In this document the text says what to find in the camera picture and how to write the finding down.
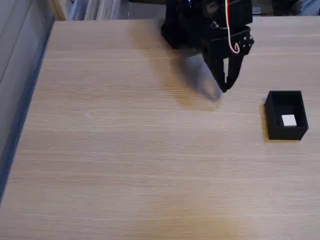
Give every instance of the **small white block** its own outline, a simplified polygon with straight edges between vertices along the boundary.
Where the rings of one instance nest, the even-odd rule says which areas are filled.
[[[295,118],[295,115],[293,114],[282,115],[282,121],[283,121],[283,125],[286,127],[297,126],[296,118]]]

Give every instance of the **wooden table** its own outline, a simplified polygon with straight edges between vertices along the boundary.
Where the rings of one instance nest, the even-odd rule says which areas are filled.
[[[320,239],[320,19],[255,18],[238,81],[210,100],[186,83],[212,88],[201,57],[159,26],[55,24],[0,239]],[[301,142],[267,140],[269,90],[302,91]]]

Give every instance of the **black robotic arm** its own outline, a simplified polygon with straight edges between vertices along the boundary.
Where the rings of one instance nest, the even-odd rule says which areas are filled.
[[[246,26],[252,21],[251,0],[167,0],[161,34],[173,49],[188,46],[201,50],[225,93],[236,82],[243,58],[254,44]]]

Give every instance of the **black open box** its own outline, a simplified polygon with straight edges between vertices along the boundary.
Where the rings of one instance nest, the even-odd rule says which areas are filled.
[[[270,140],[301,140],[309,128],[301,91],[270,91],[264,109]],[[285,126],[283,115],[294,115],[296,126]]]

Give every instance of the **cable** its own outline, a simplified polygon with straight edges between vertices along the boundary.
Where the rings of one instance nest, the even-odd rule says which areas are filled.
[[[225,21],[226,21],[226,29],[228,30],[229,48],[234,54],[238,54],[240,53],[239,44],[236,42],[233,48],[231,43],[231,34],[230,34],[230,25],[229,25],[229,0],[225,0]]]

